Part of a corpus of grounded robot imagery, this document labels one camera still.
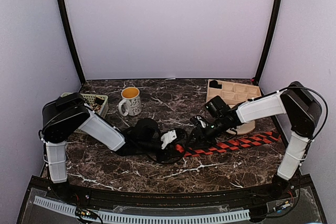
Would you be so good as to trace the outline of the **right black frame post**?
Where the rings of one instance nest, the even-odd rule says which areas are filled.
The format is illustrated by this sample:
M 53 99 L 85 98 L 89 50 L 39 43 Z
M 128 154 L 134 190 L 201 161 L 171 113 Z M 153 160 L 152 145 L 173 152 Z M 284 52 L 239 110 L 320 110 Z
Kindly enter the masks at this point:
M 281 0 L 274 0 L 269 20 L 269 25 L 266 33 L 266 38 L 263 46 L 263 50 L 261 52 L 261 56 L 259 59 L 259 64 L 255 73 L 255 76 L 252 78 L 253 84 L 258 86 L 263 75 L 264 68 L 266 66 L 267 58 L 270 52 L 271 43 L 274 37 L 276 24 L 278 20 L 278 15 L 280 11 Z

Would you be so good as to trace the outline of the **black rolled tie in box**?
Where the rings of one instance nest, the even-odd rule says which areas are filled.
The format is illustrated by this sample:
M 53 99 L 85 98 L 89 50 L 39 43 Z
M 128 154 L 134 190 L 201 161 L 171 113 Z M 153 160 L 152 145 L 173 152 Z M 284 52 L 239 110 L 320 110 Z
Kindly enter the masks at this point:
M 222 89 L 222 84 L 218 83 L 217 80 L 211 80 L 209 82 L 209 87 L 214 89 Z

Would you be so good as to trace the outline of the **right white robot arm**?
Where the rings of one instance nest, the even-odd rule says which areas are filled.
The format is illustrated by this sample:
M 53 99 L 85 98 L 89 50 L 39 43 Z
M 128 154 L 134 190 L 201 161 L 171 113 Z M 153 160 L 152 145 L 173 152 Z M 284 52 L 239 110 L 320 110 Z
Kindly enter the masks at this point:
M 288 184 L 297 169 L 305 161 L 309 148 L 324 128 L 329 117 L 329 106 L 317 91 L 307 88 L 299 81 L 263 95 L 229 106 L 220 96 L 205 104 L 213 117 L 209 122 L 199 115 L 191 118 L 194 139 L 201 143 L 212 141 L 226 130 L 264 118 L 285 119 L 288 126 L 287 146 L 284 157 L 276 171 L 280 178 L 268 188 L 273 200 L 280 199 L 288 191 Z

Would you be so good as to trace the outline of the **brown patterned tie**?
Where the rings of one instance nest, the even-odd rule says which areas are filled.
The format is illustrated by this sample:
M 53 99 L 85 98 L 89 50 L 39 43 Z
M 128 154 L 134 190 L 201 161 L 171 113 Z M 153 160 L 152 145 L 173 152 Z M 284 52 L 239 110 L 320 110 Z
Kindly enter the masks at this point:
M 100 112 L 104 103 L 104 99 L 98 96 L 86 97 L 85 101 L 97 113 Z

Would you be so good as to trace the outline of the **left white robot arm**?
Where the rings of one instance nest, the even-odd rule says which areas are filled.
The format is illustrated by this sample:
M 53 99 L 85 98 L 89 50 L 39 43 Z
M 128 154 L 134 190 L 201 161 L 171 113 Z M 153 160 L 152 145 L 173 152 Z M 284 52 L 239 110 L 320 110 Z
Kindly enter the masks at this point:
M 177 150 L 177 144 L 187 139 L 185 130 L 176 128 L 161 132 L 159 125 L 150 118 L 140 119 L 135 126 L 120 130 L 90 107 L 80 93 L 45 104 L 42 117 L 43 128 L 38 135 L 44 143 L 53 191 L 63 201 L 74 197 L 74 189 L 66 183 L 66 143 L 76 130 L 93 137 L 119 156 L 146 155 L 158 164 L 178 162 L 182 152 Z

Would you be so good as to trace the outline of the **left black frame post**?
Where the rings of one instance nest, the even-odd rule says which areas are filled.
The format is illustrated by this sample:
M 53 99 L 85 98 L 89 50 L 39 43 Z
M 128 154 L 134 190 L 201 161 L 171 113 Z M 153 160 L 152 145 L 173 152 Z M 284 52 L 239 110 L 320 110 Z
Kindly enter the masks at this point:
M 79 78 L 79 81 L 81 85 L 83 85 L 86 83 L 86 79 L 85 79 L 85 75 L 84 75 L 84 72 L 83 72 L 83 69 L 80 63 L 78 53 L 77 53 L 74 37 L 71 31 L 65 0 L 57 0 L 57 4 L 59 8 L 59 13 L 60 13 L 64 33 L 66 36 L 66 41 L 67 41 L 68 48 L 70 51 L 70 55 L 71 55 L 77 76 Z

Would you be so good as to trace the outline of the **bird pattern ceramic plate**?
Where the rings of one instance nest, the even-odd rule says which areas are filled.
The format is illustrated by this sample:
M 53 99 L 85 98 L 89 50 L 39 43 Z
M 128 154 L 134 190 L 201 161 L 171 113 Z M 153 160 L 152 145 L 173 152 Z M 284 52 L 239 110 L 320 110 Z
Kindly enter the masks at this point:
M 256 127 L 255 121 L 250 121 L 248 123 L 237 126 L 236 128 L 231 128 L 226 132 L 231 135 L 246 135 L 251 133 Z

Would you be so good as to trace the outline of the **black front rail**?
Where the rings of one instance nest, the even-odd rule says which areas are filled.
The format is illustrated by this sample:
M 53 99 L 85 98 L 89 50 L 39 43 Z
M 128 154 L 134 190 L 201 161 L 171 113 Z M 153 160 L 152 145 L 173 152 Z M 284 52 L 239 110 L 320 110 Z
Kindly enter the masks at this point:
M 310 175 L 303 175 L 300 178 L 300 201 L 297 203 L 299 208 L 317 207 L 318 197 Z M 41 193 L 42 196 L 58 199 L 55 194 L 47 189 L 50 183 L 47 179 L 32 176 L 26 189 L 24 200 L 33 193 L 33 189 Z M 205 193 L 172 193 L 172 194 L 152 194 L 152 193 L 130 193 L 124 191 L 113 191 L 69 185 L 68 195 L 73 197 L 68 199 L 73 204 L 98 210 L 112 209 L 112 207 L 131 206 L 144 208 L 183 208 L 183 207 L 205 207 L 217 205 L 229 205 L 230 207 L 258 208 L 266 206 L 275 198 L 269 197 L 271 184 L 249 187 L 243 189 L 233 189 L 224 191 L 213 191 Z

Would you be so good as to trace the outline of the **wooden compartment organizer box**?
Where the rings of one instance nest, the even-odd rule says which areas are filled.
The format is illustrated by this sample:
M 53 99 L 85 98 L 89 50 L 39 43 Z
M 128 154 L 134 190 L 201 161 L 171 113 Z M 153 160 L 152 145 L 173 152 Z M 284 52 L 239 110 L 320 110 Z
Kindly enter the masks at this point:
M 215 96 L 220 96 L 226 104 L 237 105 L 248 99 L 255 99 L 261 96 L 258 86 L 217 80 L 218 83 L 222 84 L 222 89 L 214 89 L 209 87 L 211 80 L 213 79 L 208 80 L 206 102 Z

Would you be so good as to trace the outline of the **black frame post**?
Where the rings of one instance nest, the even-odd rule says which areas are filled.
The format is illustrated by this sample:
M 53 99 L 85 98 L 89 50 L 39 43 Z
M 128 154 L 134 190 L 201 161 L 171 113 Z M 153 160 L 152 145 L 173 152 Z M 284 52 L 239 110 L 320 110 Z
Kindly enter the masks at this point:
M 71 31 L 65 0 L 57 0 L 57 4 L 59 8 L 59 13 L 60 13 L 64 33 L 66 36 L 66 41 L 67 41 L 68 48 L 70 51 L 70 55 L 71 55 L 77 76 L 79 78 L 79 81 L 81 85 L 83 85 L 86 83 L 86 79 L 85 79 L 85 75 L 84 75 L 84 72 L 83 72 L 83 69 L 80 63 L 78 53 L 77 53 L 74 37 Z
M 255 73 L 255 76 L 252 78 L 253 84 L 258 86 L 263 75 L 264 68 L 266 66 L 267 58 L 270 52 L 271 43 L 274 37 L 276 24 L 278 20 L 278 15 L 280 11 L 281 0 L 274 0 L 269 20 L 269 25 L 266 33 L 266 38 L 263 46 L 263 50 L 261 52 L 261 56 L 259 59 L 259 64 Z

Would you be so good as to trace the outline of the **green plastic basket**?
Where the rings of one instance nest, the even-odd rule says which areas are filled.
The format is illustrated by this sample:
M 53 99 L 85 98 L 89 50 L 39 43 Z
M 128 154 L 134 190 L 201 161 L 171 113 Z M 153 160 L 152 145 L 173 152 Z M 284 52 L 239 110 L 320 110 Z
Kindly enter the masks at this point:
M 64 93 L 56 102 L 60 129 L 67 134 L 88 135 L 107 111 L 108 97 L 83 93 Z

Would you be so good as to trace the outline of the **red navy striped tie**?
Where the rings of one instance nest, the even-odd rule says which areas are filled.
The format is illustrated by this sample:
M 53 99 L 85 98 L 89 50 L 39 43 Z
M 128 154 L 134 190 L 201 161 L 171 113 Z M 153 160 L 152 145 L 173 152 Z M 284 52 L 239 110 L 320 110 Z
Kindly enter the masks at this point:
M 256 134 L 250 137 L 232 139 L 228 141 L 218 142 L 209 148 L 192 149 L 187 148 L 184 157 L 199 157 L 204 155 L 222 154 L 227 152 L 238 151 L 240 149 L 271 144 L 279 141 L 281 135 L 270 131 Z

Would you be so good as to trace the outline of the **white patterned mug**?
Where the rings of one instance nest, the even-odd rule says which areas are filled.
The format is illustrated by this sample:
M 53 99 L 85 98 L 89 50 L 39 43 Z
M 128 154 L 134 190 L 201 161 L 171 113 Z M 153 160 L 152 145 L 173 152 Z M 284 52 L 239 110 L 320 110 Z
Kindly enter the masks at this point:
M 136 116 L 142 112 L 140 90 L 136 87 L 128 87 L 121 91 L 122 100 L 118 104 L 119 113 L 122 116 Z

